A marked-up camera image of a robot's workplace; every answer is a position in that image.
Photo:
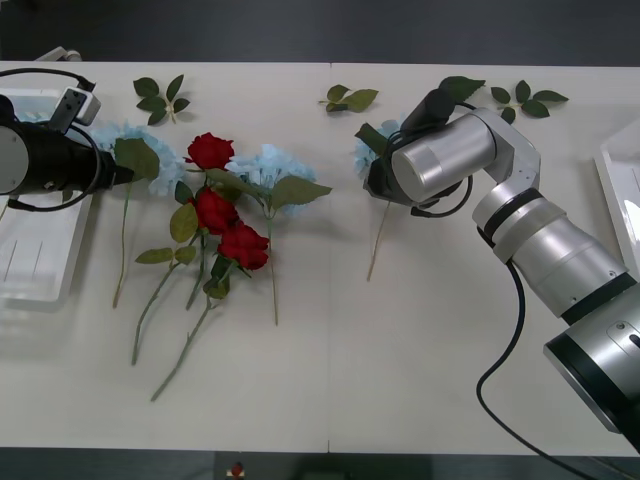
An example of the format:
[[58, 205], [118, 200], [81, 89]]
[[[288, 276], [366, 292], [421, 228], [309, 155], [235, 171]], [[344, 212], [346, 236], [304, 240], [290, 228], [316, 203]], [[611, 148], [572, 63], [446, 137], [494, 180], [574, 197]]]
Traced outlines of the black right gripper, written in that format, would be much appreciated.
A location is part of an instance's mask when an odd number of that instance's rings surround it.
[[365, 175], [363, 188], [373, 198], [395, 202], [393, 191], [388, 183], [383, 162], [380, 158], [373, 161]]

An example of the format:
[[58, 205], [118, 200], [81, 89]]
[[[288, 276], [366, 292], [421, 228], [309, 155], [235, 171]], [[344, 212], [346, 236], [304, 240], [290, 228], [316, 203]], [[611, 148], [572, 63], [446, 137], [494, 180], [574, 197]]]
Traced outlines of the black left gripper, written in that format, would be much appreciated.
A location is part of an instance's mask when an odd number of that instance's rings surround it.
[[54, 147], [51, 178], [47, 181], [48, 191], [94, 193], [132, 181], [134, 171], [122, 166], [116, 167], [109, 152], [73, 140], [60, 132], [48, 131], [47, 134]]

